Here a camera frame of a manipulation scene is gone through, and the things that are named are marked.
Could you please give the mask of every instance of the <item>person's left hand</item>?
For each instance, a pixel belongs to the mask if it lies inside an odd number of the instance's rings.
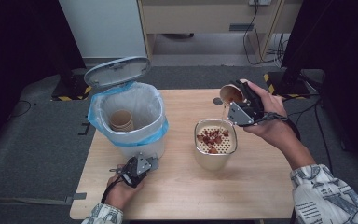
[[[109,178],[107,186],[118,178],[118,174]],[[109,204],[123,210],[126,204],[132,199],[132,197],[144,186],[144,181],[138,184],[136,189],[128,186],[125,182],[120,181],[110,190],[108,193],[105,204]]]

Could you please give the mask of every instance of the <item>metal bracket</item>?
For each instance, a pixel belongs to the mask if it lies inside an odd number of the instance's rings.
[[[253,124],[255,122],[235,102],[232,102],[229,106],[228,120],[230,120],[234,125],[239,125],[239,126],[249,125],[249,124]]]
[[[85,200],[87,197],[87,193],[83,192],[83,193],[75,193],[74,194],[74,200]]]
[[[145,159],[145,157],[142,154],[139,154],[137,156],[137,159],[138,159],[137,166],[136,166],[137,174],[142,174],[151,169],[152,164],[150,164],[149,161]]]

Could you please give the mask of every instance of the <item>sleeve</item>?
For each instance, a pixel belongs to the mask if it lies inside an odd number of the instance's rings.
[[[82,224],[121,224],[123,212],[108,204],[98,203]]]
[[[326,166],[298,168],[291,180],[299,223],[358,223],[357,193]]]

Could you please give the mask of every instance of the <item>paper cup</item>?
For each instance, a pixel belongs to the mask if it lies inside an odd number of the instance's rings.
[[[243,102],[245,97],[240,89],[238,89],[233,84],[228,84],[223,86],[220,89],[220,99],[226,105],[229,105],[231,102]]]
[[[133,130],[132,114],[128,110],[118,110],[110,117],[109,124],[115,132],[130,132]]]

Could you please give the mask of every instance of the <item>cup in trash can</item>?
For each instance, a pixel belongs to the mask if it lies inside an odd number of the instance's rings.
[[[128,110],[118,110],[110,117],[109,124],[115,132],[130,132],[133,130],[132,114]]]

